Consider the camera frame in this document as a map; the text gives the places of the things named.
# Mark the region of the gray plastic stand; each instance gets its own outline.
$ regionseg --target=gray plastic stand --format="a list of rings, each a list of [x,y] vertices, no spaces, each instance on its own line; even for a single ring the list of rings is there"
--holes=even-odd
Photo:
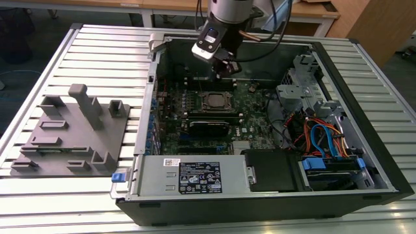
[[[88,97],[84,84],[72,84],[68,94],[77,104],[45,96],[39,106],[45,113],[12,164],[12,176],[111,176],[115,172],[131,107],[120,100],[100,105],[96,97]]]

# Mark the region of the motherboard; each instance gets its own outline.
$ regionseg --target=motherboard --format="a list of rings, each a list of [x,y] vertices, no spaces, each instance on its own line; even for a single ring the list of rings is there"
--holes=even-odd
[[[221,88],[209,88],[204,81],[193,83],[193,88],[188,82],[161,85],[161,154],[232,155],[232,143],[240,141],[251,149],[273,149],[259,84],[228,80]]]

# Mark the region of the white sticker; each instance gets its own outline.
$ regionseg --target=white sticker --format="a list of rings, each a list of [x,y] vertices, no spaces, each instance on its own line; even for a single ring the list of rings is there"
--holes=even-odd
[[[120,3],[120,6],[139,7],[139,4]]]
[[[163,161],[163,166],[165,167],[179,167],[181,159],[180,158],[165,158]]]

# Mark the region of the warning label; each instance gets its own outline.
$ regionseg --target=warning label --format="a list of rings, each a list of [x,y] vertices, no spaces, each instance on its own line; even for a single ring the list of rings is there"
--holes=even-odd
[[[180,163],[181,194],[213,194],[223,192],[219,162]]]

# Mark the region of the aluminum table surface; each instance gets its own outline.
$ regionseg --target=aluminum table surface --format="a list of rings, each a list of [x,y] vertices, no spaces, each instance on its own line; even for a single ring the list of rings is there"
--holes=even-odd
[[[148,40],[153,32],[195,35],[189,30],[84,25],[71,29],[35,88],[0,140],[0,233],[363,233],[411,234],[416,231],[416,195],[384,206],[367,207],[341,218],[224,223],[197,226],[140,227],[109,197],[111,179],[11,178],[19,157],[43,111],[44,95],[68,97],[72,83],[89,86],[100,103],[121,99],[132,106],[119,167],[132,165],[140,107],[148,74]],[[317,40],[345,79],[399,167],[416,189],[416,115],[361,47],[347,39],[287,36]],[[329,93],[335,93],[324,81]],[[127,184],[117,184],[127,192]]]

